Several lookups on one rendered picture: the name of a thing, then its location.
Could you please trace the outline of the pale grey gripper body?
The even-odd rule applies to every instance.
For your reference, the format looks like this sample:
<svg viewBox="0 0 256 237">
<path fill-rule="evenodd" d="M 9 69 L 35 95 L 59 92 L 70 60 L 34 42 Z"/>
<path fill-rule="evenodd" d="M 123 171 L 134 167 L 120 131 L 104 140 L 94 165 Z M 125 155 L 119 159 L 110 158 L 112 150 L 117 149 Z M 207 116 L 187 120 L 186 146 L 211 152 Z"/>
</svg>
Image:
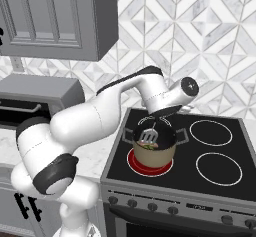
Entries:
<svg viewBox="0 0 256 237">
<path fill-rule="evenodd" d="M 179 111 L 190 112 L 193 109 L 191 105 L 176 105 L 176 106 L 167 106 L 165 108 L 160 108 L 158 106 L 149 106 L 148 113 L 150 116 L 155 118 L 166 117 L 173 115 Z"/>
</svg>

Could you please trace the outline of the silver slotted spatula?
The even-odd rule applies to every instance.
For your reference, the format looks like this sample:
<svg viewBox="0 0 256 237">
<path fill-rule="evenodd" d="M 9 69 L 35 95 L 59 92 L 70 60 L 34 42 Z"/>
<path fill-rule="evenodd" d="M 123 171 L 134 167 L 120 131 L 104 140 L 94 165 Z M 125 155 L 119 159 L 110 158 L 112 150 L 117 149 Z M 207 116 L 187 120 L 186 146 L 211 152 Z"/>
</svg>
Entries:
<svg viewBox="0 0 256 237">
<path fill-rule="evenodd" d="M 142 131 L 139 141 L 142 143 L 155 143 L 158 138 L 158 132 L 154 129 L 155 124 L 151 128 Z"/>
</svg>

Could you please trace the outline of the black hob stove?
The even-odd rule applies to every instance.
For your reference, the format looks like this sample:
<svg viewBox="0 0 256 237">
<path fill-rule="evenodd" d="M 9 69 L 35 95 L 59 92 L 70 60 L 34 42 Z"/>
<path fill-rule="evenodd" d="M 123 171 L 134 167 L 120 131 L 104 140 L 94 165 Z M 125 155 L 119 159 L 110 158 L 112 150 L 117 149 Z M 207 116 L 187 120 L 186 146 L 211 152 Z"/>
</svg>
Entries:
<svg viewBox="0 0 256 237">
<path fill-rule="evenodd" d="M 100 179 L 103 204 L 115 196 L 115 205 L 169 214 L 174 206 L 190 219 L 248 229 L 247 219 L 256 220 L 256 153 L 244 123 L 236 118 L 176 114 L 169 122 L 185 128 L 189 141 L 178 145 L 171 164 L 159 170 L 147 169 L 134 158 L 132 145 L 122 140 L 125 127 L 133 130 L 148 117 L 142 109 L 126 112 Z M 229 215 L 232 225 L 223 224 Z"/>
</svg>

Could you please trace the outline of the grey toaster oven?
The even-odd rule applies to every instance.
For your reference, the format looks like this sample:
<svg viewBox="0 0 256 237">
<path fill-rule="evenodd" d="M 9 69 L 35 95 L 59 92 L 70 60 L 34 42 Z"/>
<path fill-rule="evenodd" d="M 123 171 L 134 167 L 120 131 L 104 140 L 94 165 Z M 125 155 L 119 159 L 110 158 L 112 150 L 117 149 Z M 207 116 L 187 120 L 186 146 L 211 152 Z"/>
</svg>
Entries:
<svg viewBox="0 0 256 237">
<path fill-rule="evenodd" d="M 41 104 L 42 108 L 35 113 L 0 109 L 0 128 L 15 130 L 31 117 L 50 119 L 57 112 L 84 101 L 78 79 L 11 74 L 0 80 L 0 106 L 32 109 Z"/>
</svg>

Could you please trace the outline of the grey base cupboard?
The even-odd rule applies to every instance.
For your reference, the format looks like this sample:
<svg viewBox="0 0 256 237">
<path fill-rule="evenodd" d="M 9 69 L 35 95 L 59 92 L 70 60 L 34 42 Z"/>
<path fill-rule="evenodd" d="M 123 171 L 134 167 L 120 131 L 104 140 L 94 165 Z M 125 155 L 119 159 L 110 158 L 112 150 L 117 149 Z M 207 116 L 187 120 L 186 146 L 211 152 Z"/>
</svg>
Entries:
<svg viewBox="0 0 256 237">
<path fill-rule="evenodd" d="M 14 195 L 17 190 L 11 185 L 12 167 L 0 163 L 0 232 L 20 237 L 52 237 L 61 227 L 59 214 L 60 203 L 36 199 L 36 207 L 41 210 L 41 221 L 38 222 L 24 195 L 21 200 L 28 218 L 25 219 Z"/>
</svg>

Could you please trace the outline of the grey wall cupboard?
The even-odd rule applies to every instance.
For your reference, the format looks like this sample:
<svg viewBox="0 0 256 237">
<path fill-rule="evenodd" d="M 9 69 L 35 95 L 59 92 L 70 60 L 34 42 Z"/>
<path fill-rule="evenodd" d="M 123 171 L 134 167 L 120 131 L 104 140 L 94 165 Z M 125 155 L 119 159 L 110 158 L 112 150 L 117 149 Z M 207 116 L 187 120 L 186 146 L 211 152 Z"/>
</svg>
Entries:
<svg viewBox="0 0 256 237">
<path fill-rule="evenodd" d="M 81 47 L 15 46 L 5 44 L 0 20 L 0 55 L 99 61 L 118 40 L 117 0 L 76 0 Z"/>
</svg>

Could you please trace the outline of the white wall socket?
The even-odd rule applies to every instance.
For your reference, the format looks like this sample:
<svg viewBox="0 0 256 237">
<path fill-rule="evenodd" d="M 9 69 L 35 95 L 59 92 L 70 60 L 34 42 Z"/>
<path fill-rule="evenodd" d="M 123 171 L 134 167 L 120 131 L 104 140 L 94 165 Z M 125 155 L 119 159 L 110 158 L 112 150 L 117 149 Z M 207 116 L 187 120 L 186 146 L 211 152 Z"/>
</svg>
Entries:
<svg viewBox="0 0 256 237">
<path fill-rule="evenodd" d="M 22 60 L 21 60 L 20 57 L 11 56 L 10 61 L 11 61 L 11 64 L 13 66 L 13 71 L 14 72 L 20 72 L 20 73 L 24 72 L 23 63 L 22 63 Z"/>
</svg>

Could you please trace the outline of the grey wall cupboard door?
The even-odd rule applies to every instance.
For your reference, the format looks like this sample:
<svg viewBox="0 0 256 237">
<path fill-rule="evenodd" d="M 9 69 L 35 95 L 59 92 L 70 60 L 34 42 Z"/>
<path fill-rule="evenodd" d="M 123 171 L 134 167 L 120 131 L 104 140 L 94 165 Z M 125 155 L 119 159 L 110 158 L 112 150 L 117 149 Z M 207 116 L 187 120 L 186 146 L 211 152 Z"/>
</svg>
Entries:
<svg viewBox="0 0 256 237">
<path fill-rule="evenodd" d="M 5 44 L 81 47 L 76 0 L 0 0 Z"/>
</svg>

